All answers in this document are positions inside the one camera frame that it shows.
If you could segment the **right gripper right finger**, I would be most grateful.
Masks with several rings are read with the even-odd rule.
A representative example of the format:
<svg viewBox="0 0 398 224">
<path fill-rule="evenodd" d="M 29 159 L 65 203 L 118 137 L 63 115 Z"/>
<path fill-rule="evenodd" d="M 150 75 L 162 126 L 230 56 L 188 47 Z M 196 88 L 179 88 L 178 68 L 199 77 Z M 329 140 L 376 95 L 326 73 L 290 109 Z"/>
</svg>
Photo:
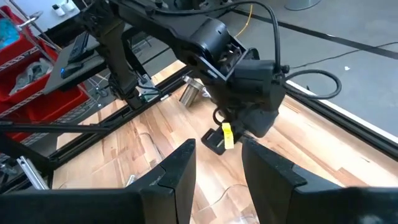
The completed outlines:
<svg viewBox="0 0 398 224">
<path fill-rule="evenodd" d="M 242 160 L 260 224 L 398 224 L 398 187 L 341 187 L 251 139 Z"/>
</svg>

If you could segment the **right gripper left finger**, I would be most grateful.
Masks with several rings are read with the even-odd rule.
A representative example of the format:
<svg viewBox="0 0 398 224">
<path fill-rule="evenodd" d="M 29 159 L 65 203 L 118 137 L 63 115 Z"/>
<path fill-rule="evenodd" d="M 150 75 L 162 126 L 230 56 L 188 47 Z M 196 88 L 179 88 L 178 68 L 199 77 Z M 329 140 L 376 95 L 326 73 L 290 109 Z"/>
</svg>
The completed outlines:
<svg viewBox="0 0 398 224">
<path fill-rule="evenodd" d="M 0 224 L 188 224 L 195 178 L 196 142 L 187 139 L 124 188 L 0 195 Z"/>
</svg>

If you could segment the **shiny metal cylinder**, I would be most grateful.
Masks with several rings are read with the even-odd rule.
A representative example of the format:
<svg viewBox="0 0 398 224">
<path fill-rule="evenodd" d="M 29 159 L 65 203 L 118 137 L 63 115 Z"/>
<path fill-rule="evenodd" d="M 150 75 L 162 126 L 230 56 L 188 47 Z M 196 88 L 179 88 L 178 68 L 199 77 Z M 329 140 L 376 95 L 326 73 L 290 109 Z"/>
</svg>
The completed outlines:
<svg viewBox="0 0 398 224">
<path fill-rule="evenodd" d="M 197 94 L 202 91 L 203 85 L 187 75 L 185 75 L 182 80 L 187 84 L 187 87 L 181 95 L 179 102 L 188 108 L 193 103 Z"/>
</svg>

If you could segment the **grey round floor base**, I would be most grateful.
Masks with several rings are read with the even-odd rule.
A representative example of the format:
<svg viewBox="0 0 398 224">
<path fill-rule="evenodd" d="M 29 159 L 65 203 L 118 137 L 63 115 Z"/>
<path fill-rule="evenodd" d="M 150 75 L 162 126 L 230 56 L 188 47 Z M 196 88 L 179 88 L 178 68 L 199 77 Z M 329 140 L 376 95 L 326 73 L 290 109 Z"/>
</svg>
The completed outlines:
<svg viewBox="0 0 398 224">
<path fill-rule="evenodd" d="M 322 0 L 287 0 L 285 8 L 290 11 L 302 11 L 316 6 Z"/>
</svg>

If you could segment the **black horizontal rod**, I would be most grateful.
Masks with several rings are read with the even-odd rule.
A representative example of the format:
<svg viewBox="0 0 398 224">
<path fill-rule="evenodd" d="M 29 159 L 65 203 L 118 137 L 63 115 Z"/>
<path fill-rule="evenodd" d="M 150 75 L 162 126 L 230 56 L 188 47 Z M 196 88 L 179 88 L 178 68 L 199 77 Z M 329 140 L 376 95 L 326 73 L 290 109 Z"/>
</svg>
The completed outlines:
<svg viewBox="0 0 398 224">
<path fill-rule="evenodd" d="M 109 127 L 74 124 L 31 124 L 0 121 L 0 132 L 4 133 L 105 133 Z"/>
</svg>

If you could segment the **red storage bin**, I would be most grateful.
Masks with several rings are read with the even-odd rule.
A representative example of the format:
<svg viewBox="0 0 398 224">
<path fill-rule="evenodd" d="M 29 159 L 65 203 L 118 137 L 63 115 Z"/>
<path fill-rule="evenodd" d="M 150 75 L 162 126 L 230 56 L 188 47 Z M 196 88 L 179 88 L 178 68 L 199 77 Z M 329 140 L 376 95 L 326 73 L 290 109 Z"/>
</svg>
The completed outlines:
<svg viewBox="0 0 398 224">
<path fill-rule="evenodd" d="M 21 60 L 20 62 L 11 65 L 3 71 L 0 71 L 0 102 L 17 104 L 27 99 L 28 97 L 40 92 L 44 88 L 51 72 L 30 84 L 27 88 L 18 91 L 14 95 L 9 96 L 9 92 L 16 84 L 16 77 L 20 73 L 22 73 L 28 65 L 35 61 L 38 61 L 39 58 L 44 58 L 48 60 L 41 52 L 37 51 L 27 58 Z"/>
<path fill-rule="evenodd" d="M 0 65 L 5 64 L 6 62 L 16 58 L 17 56 L 34 47 L 34 45 L 26 39 L 23 31 L 31 38 L 35 39 L 32 31 L 29 28 L 25 27 L 22 29 L 22 31 L 20 31 L 16 27 L 16 25 L 20 25 L 24 21 L 15 15 L 9 6 L 0 6 L 0 19 L 1 18 L 9 19 L 14 24 L 14 27 L 19 32 L 19 40 L 0 50 Z"/>
<path fill-rule="evenodd" d="M 55 121 L 88 99 L 79 87 L 67 91 L 55 90 L 32 100 L 27 104 L 26 111 L 32 121 Z"/>
</svg>

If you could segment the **silver aluminium extrusion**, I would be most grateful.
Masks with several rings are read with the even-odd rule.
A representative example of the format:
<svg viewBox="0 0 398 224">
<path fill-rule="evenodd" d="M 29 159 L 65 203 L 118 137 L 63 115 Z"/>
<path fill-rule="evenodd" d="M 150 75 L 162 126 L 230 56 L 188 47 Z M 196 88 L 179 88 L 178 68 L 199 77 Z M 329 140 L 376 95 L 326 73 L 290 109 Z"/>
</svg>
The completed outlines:
<svg viewBox="0 0 398 224">
<path fill-rule="evenodd" d="M 21 156 L 17 159 L 17 163 L 21 166 L 23 172 L 29 179 L 32 186 L 37 190 L 48 190 L 49 187 L 36 169 L 30 159 Z"/>
</svg>

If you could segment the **grey metal shelf plate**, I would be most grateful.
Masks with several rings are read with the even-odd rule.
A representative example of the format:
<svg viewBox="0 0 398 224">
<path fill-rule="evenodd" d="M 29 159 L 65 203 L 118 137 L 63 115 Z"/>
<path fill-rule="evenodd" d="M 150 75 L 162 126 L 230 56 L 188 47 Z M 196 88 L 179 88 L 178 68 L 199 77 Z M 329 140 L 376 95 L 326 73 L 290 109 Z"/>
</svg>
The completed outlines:
<svg viewBox="0 0 398 224">
<path fill-rule="evenodd" d="M 67 91 L 91 78 L 97 73 L 105 70 L 106 62 L 96 51 L 98 46 L 99 43 L 96 41 L 96 39 L 92 36 L 89 36 L 87 47 L 91 50 L 94 50 L 93 55 L 82 61 L 83 67 L 80 70 L 76 71 L 65 79 L 61 77 L 61 71 L 68 64 L 68 57 L 72 51 L 73 44 L 63 48 L 58 55 L 57 61 L 55 62 L 53 70 L 49 76 L 49 79 L 47 80 L 43 93 L 48 95 L 55 90 Z"/>
</svg>

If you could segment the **black handheld device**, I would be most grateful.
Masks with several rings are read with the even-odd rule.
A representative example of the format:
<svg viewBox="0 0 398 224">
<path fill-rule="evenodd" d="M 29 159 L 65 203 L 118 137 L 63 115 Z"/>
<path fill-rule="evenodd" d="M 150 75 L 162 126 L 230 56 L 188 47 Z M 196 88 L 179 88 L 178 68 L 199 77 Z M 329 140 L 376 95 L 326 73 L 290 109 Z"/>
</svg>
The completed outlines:
<svg viewBox="0 0 398 224">
<path fill-rule="evenodd" d="M 89 34 L 84 32 L 76 37 L 72 51 L 69 54 L 68 63 L 80 62 L 93 54 L 92 50 L 87 49 Z"/>
</svg>

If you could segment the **grey plastic bag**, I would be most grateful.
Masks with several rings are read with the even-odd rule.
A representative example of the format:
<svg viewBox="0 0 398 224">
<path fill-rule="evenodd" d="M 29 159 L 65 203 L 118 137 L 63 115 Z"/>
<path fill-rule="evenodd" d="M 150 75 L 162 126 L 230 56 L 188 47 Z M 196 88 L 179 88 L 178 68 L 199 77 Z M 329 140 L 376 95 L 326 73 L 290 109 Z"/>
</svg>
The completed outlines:
<svg viewBox="0 0 398 224">
<path fill-rule="evenodd" d="M 27 68 L 16 77 L 16 84 L 9 92 L 9 96 L 27 88 L 30 84 L 42 78 L 53 70 L 53 65 L 44 58 L 39 58 L 27 66 Z"/>
</svg>

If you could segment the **teal bag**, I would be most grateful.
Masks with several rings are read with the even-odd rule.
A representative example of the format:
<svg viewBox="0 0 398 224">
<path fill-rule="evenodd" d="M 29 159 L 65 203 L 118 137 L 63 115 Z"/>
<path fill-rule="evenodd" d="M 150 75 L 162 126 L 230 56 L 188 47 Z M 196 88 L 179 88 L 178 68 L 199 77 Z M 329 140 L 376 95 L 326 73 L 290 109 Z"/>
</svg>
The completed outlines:
<svg viewBox="0 0 398 224">
<path fill-rule="evenodd" d="M 19 40 L 19 32 L 14 24 L 5 18 L 0 19 L 0 50 Z"/>
</svg>

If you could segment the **black table edge rail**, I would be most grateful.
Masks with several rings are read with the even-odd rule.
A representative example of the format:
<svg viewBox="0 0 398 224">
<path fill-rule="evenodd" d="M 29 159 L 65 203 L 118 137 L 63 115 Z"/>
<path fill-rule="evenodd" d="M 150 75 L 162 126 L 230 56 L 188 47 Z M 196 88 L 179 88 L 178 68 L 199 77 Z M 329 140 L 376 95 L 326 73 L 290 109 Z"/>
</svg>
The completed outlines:
<svg viewBox="0 0 398 224">
<path fill-rule="evenodd" d="M 184 75 L 189 75 L 190 73 L 191 70 L 189 68 L 183 67 L 170 76 L 166 75 L 166 78 L 161 80 L 156 87 L 160 88 L 164 94 L 171 95 L 184 84 L 182 77 Z M 110 135 L 113 131 L 145 112 L 145 110 L 158 103 L 160 99 L 161 96 L 156 96 L 153 100 L 150 100 L 148 103 L 144 103 L 136 110 L 130 109 L 128 105 L 125 105 L 124 102 L 120 100 L 115 100 L 100 109 L 97 113 L 93 114 L 95 116 L 92 118 L 98 118 L 99 124 L 105 124 L 109 130 L 103 133 L 83 133 L 66 142 L 66 144 L 62 145 L 60 149 L 57 149 L 49 156 L 49 159 L 53 162 L 51 167 L 52 171 L 57 170 L 59 167 L 66 164 L 89 147 Z"/>
<path fill-rule="evenodd" d="M 328 100 L 307 99 L 290 91 L 287 92 L 287 95 L 398 162 L 397 136 L 388 133 Z"/>
</svg>

